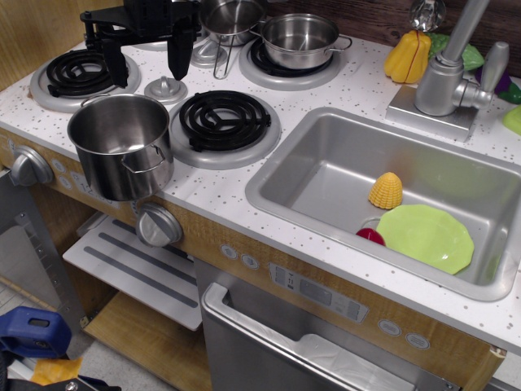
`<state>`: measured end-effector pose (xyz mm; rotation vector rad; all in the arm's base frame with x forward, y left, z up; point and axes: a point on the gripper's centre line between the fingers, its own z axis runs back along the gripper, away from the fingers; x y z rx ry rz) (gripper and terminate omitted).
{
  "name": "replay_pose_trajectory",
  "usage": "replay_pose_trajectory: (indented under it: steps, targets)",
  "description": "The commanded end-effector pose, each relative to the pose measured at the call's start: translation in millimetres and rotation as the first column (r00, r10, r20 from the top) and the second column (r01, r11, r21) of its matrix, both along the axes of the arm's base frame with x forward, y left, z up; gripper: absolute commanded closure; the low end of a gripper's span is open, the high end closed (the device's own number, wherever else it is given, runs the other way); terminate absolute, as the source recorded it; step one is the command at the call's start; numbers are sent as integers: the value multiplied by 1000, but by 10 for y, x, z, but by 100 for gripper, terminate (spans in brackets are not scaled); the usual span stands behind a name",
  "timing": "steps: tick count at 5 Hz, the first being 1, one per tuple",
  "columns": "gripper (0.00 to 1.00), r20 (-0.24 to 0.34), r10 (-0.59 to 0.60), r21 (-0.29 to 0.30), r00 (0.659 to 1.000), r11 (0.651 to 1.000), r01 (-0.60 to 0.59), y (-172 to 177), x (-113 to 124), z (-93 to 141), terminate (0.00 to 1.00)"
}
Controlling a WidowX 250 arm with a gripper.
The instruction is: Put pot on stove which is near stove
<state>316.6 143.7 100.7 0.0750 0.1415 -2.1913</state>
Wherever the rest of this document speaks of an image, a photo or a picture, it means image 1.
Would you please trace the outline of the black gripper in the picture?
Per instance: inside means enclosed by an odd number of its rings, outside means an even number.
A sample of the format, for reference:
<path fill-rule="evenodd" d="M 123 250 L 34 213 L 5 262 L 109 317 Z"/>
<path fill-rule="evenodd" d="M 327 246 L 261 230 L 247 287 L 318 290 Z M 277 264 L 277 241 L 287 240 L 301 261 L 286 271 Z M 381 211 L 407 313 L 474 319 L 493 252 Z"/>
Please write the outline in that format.
<path fill-rule="evenodd" d="M 85 42 L 103 44 L 103 57 L 113 84 L 128 85 L 121 46 L 166 42 L 168 65 L 175 80 L 188 73 L 193 42 L 200 35 L 199 4 L 192 1 L 124 1 L 121 6 L 84 11 Z"/>

